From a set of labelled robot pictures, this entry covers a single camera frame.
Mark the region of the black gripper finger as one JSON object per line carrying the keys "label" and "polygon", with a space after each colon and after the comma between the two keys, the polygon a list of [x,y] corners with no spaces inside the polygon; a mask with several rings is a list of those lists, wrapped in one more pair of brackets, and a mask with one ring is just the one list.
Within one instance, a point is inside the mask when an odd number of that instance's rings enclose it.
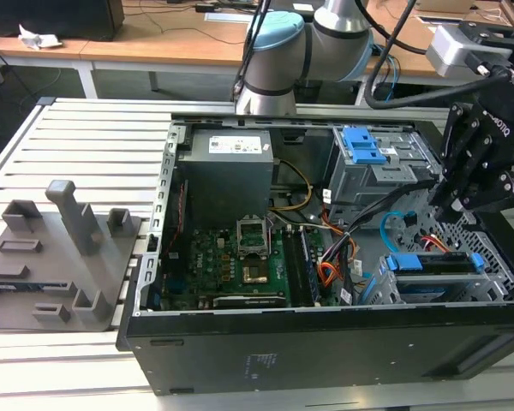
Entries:
{"label": "black gripper finger", "polygon": [[428,196],[438,221],[457,221],[478,193],[476,178],[491,148],[485,131],[487,112],[480,104],[454,104],[443,134],[442,176]]}
{"label": "black gripper finger", "polygon": [[505,170],[472,182],[457,199],[468,211],[497,212],[514,208],[514,171]]}

